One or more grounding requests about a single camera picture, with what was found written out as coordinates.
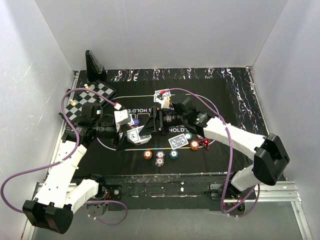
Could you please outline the red black all-in marker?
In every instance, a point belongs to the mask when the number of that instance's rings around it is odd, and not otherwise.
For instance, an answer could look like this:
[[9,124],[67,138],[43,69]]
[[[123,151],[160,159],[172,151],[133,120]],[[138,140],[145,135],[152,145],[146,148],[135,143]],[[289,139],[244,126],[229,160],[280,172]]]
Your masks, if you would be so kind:
[[201,139],[198,141],[199,145],[201,145],[203,148],[205,149],[209,149],[209,146],[210,146],[210,140],[207,139],[207,138],[204,138],[204,139]]

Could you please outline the green chips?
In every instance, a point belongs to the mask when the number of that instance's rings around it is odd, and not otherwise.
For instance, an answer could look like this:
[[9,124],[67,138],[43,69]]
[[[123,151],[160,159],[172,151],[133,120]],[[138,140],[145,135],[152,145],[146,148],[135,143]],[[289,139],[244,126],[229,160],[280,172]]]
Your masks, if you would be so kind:
[[193,135],[191,133],[187,132],[187,133],[185,133],[185,137],[187,140],[191,140]]

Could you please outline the orange poker chip stack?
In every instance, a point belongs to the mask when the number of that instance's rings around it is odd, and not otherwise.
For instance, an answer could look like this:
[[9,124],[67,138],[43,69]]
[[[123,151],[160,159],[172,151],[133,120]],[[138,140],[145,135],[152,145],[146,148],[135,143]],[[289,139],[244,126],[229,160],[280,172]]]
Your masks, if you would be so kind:
[[144,151],[143,153],[143,157],[146,159],[146,160],[150,160],[152,157],[153,157],[153,153],[151,150],[147,149]]

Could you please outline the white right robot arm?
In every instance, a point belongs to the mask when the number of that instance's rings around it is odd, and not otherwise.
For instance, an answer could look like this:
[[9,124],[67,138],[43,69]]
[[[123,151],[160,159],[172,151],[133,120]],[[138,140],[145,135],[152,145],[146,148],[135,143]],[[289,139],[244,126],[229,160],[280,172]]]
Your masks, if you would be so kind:
[[162,110],[153,107],[146,124],[139,132],[140,136],[160,133],[166,134],[170,127],[185,126],[194,135],[215,140],[232,147],[250,160],[252,165],[237,171],[228,181],[227,195],[237,199],[246,189],[263,183],[274,186],[290,162],[288,153],[276,134],[263,136],[253,134],[228,123],[206,112],[191,108],[188,111]]

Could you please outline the dealt cards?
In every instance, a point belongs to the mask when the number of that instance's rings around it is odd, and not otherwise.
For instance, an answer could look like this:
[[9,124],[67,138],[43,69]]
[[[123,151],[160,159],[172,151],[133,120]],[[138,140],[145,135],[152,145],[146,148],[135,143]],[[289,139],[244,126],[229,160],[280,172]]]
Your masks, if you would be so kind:
[[179,149],[189,144],[188,139],[184,133],[174,136],[168,139],[170,147],[172,150]]
[[170,100],[171,98],[171,92],[169,89],[161,89],[161,90],[156,90],[153,95],[153,102],[156,103],[157,99],[166,99]]

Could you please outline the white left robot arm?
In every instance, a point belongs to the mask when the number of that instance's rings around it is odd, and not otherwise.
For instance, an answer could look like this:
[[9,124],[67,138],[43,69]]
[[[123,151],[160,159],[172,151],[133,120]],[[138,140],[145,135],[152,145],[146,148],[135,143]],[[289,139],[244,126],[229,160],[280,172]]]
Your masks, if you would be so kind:
[[24,202],[22,211],[34,227],[64,234],[71,226],[74,213],[83,205],[104,206],[114,203],[125,206],[119,200],[111,199],[112,190],[100,175],[85,177],[71,191],[68,190],[78,164],[87,152],[87,145],[94,136],[83,135],[82,138],[85,142],[77,146],[75,153],[53,165],[34,199]]

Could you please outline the green poker chip stack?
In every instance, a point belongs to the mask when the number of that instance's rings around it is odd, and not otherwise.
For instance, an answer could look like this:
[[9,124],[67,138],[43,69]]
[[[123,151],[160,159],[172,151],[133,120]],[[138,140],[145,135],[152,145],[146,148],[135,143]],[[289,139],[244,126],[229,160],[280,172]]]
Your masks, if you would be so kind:
[[169,152],[169,158],[172,159],[172,160],[177,159],[178,156],[179,156],[179,153],[178,153],[177,150],[171,150],[171,151]]

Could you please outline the orange chips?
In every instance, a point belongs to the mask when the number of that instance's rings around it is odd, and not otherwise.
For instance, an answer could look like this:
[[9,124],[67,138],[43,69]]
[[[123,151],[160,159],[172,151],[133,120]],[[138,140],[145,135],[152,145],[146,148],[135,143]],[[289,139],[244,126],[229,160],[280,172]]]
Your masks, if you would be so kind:
[[198,150],[198,149],[199,149],[199,146],[200,146],[200,144],[199,144],[199,142],[196,141],[196,140],[193,140],[193,141],[191,141],[191,143],[190,143],[190,148],[191,148],[193,151]]

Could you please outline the pink chip front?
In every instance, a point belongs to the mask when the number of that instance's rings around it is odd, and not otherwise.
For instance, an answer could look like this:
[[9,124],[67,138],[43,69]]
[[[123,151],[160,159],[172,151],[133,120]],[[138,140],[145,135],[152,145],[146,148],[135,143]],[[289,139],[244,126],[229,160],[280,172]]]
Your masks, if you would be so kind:
[[157,158],[157,159],[155,160],[155,165],[156,165],[157,167],[162,167],[162,166],[164,165],[164,159],[163,159],[163,158]]

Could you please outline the blue small blind button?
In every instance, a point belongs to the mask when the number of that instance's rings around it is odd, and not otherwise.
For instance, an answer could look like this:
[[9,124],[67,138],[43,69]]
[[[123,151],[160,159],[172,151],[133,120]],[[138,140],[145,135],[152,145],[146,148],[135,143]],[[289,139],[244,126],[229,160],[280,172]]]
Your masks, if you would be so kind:
[[133,118],[133,125],[134,126],[138,126],[140,123],[139,119],[138,118]]

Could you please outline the blue playing card deck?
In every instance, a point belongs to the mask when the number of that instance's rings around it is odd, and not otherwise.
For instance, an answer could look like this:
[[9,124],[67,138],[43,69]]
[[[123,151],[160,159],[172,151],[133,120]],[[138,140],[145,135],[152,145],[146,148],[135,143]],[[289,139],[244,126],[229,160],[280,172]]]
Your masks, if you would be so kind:
[[131,130],[128,130],[127,138],[135,145],[143,145],[146,144],[149,140],[151,140],[152,136],[150,134],[142,135],[140,136],[139,133],[143,129],[143,126],[139,126],[136,128],[132,128]]

